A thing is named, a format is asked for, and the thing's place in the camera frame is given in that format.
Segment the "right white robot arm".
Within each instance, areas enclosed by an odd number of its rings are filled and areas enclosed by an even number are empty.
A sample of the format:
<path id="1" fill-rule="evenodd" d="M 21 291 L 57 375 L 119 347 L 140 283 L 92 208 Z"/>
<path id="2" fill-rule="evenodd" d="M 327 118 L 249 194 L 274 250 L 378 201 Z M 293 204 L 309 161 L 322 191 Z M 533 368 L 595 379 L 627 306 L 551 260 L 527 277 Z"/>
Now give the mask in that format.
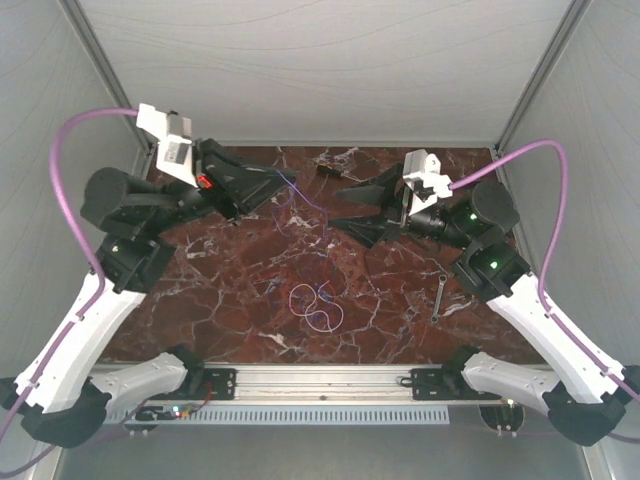
<path id="1" fill-rule="evenodd" d="M 376 207 L 377 214 L 333 218 L 329 225 L 367 248 L 406 234 L 460 250 L 451 264 L 459 284 L 513 326 L 549 366 L 527 368 L 465 346 L 443 366 L 445 391 L 457 398 L 478 392 L 513 400 L 545 415 L 581 446 L 611 434 L 639 393 L 639 368 L 597 348 L 547 296 L 506 239 L 519 221 L 508 190 L 497 181 L 479 181 L 451 206 L 434 203 L 411 212 L 426 191 L 411 189 L 394 166 L 335 194 Z"/>

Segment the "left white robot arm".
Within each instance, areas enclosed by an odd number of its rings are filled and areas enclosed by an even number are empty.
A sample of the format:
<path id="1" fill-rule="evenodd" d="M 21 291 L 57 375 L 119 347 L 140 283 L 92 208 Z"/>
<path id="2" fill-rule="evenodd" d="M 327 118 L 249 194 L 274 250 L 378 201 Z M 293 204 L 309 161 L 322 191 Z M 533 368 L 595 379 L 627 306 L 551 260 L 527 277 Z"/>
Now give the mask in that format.
<path id="1" fill-rule="evenodd" d="M 247 163 L 211 139 L 196 142 L 194 163 L 193 183 L 158 186 L 113 167 L 87 182 L 81 216 L 104 233 L 97 262 L 42 352 L 1 382 L 3 408 L 19 414 L 31 438 L 74 448 L 128 405 L 203 391 L 204 364 L 183 345 L 115 373 L 93 373 L 123 321 L 167 269 L 175 249 L 164 240 L 166 231 L 211 213 L 237 221 L 296 178 L 288 169 Z"/>

